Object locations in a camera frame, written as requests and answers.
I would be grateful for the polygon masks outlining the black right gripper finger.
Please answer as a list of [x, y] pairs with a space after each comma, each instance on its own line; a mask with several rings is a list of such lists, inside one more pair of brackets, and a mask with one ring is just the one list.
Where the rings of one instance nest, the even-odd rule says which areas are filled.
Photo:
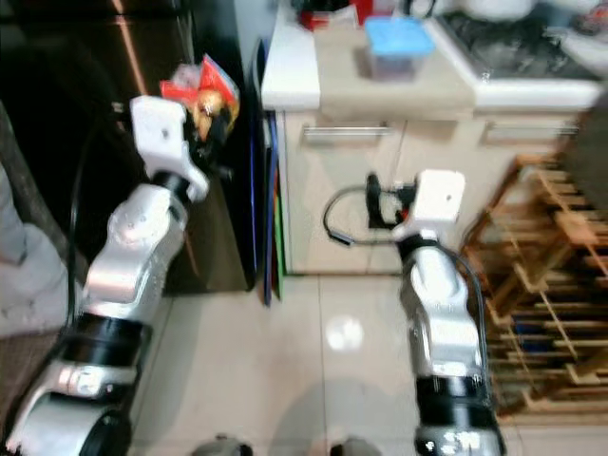
[[390, 230], [391, 224], [383, 217], [381, 197], [384, 194], [377, 174], [369, 173], [366, 178], [366, 212], [370, 230]]

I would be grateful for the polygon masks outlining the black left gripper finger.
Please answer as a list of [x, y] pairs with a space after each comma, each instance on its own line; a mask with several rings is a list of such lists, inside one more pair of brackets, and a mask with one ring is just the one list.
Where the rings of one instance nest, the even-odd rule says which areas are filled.
[[221, 108], [216, 110], [216, 149], [222, 149], [229, 142], [239, 116], [239, 104], [233, 105], [222, 101]]

